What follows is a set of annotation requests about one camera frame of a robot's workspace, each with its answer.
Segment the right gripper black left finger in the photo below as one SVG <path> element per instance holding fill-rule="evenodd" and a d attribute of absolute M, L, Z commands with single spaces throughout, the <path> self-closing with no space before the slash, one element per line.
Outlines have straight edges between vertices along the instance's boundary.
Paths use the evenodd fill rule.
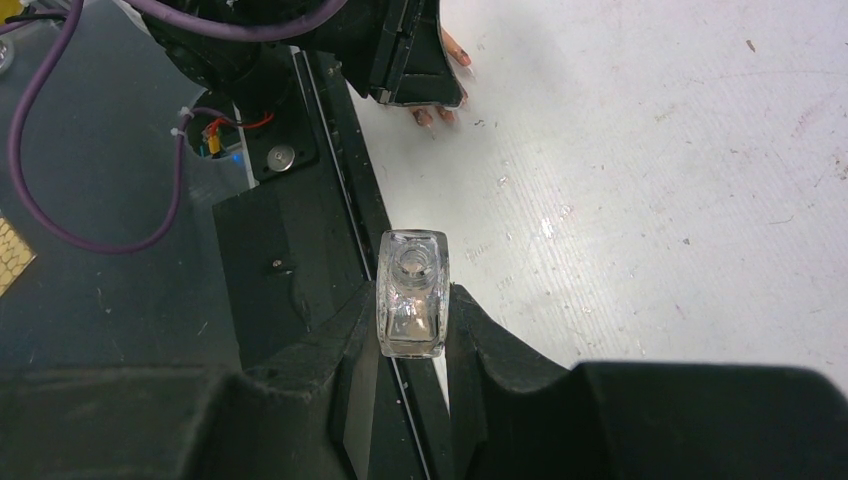
<path fill-rule="evenodd" d="M 375 286 L 245 372 L 142 366 L 5 371 L 5 479 L 364 479 Z"/>

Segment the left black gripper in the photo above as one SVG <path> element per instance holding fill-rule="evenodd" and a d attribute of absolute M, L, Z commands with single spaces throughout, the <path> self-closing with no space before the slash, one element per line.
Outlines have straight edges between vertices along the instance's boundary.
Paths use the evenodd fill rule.
<path fill-rule="evenodd" d="M 438 1 L 348 1 L 307 35 L 305 48 L 333 55 L 360 97 L 406 107 L 404 68 L 415 39 L 440 27 Z"/>

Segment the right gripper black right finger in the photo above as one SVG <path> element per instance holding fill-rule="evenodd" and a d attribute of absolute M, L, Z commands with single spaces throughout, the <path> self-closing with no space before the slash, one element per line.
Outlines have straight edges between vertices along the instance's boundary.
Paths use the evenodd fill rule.
<path fill-rule="evenodd" d="M 847 401 L 823 375 L 735 364 L 566 368 L 450 293 L 459 479 L 843 479 Z"/>

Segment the clear nail polish bottle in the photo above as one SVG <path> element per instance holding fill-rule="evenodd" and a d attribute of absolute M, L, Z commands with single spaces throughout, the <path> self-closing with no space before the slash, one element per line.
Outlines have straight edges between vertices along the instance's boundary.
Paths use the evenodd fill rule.
<path fill-rule="evenodd" d="M 376 324 L 381 352 L 390 358 L 432 359 L 444 349 L 450 303 L 445 233 L 383 233 L 376 277 Z"/>

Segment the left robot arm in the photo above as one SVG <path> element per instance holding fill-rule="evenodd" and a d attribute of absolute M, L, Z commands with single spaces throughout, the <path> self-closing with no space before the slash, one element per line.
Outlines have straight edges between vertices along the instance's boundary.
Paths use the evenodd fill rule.
<path fill-rule="evenodd" d="M 363 98 L 457 108 L 466 99 L 437 1 L 122 1 L 120 7 L 195 83 L 258 108 L 249 77 L 276 46 L 328 54 Z"/>

